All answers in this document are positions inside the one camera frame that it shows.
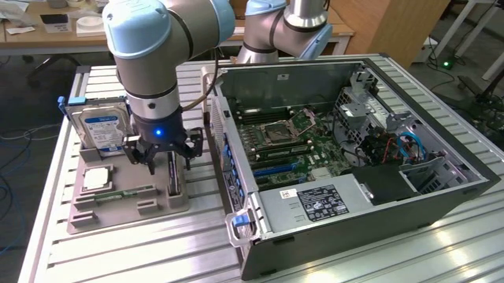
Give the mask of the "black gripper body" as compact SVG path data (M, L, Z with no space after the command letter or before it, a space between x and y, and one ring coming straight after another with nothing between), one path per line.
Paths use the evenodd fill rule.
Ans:
M170 114L166 110L155 110L151 114L132 112L136 132L143 140L151 144L175 145L186 141L182 108Z

